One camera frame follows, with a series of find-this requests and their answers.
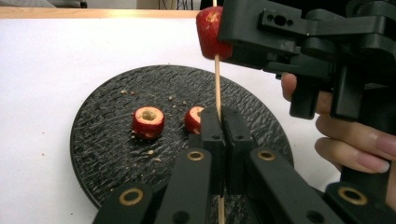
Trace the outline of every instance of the white table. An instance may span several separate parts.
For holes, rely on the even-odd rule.
[[[69,140],[79,107],[103,82],[153,64],[214,71],[201,56],[195,19],[2,19],[0,33],[3,224],[93,221],[97,210],[75,177]],[[315,121],[289,116],[275,75],[226,63],[221,71],[275,114],[309,184],[324,189],[338,179],[314,150]]]

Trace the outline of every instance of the human hand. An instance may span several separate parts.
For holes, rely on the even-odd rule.
[[[281,79],[283,96],[290,101],[297,85],[293,74],[285,74]],[[321,91],[318,96],[316,121],[318,130],[326,135],[315,143],[318,154],[331,162],[338,170],[342,166],[375,174],[389,169],[386,161],[396,161],[396,136],[358,122],[334,119],[330,116],[332,94]],[[396,162],[391,166],[387,204],[396,211]]]

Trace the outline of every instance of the black round plate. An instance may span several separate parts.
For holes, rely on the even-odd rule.
[[[293,163],[285,133],[258,98],[224,77],[221,97],[223,105],[241,112],[260,146],[277,150]],[[144,105],[156,106],[165,115],[157,140],[132,138],[131,114]],[[185,66],[148,66],[122,73],[97,88],[78,111],[70,140],[76,176],[93,204],[100,207],[125,182],[156,185],[168,178],[180,151],[187,148],[183,118],[194,105],[215,105],[213,73]],[[228,220],[244,223],[243,199],[232,197],[226,213]]]

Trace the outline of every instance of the toothpick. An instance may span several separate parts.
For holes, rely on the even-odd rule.
[[[218,5],[217,0],[213,0],[213,7]],[[219,55],[215,56],[215,75],[216,75],[216,109],[218,110],[219,122],[221,123],[221,96],[220,96],[220,59]],[[224,216],[224,198],[218,197],[219,200],[219,224],[225,224]]]
[[[218,110],[219,121],[221,122],[221,95],[220,95],[220,59],[215,56],[215,80],[216,80],[216,109]]]
[[[219,224],[225,224],[224,197],[219,196]]]

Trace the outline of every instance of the red fruit piece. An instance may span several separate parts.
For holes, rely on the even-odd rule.
[[[207,7],[196,17],[197,31],[201,52],[207,59],[215,59],[218,54],[220,60],[231,57],[233,46],[219,42],[219,26],[222,7]]]
[[[201,133],[201,106],[194,106],[184,116],[184,126],[189,133]]]
[[[163,132],[163,112],[153,106],[144,106],[132,114],[132,132],[142,139],[155,139]]]

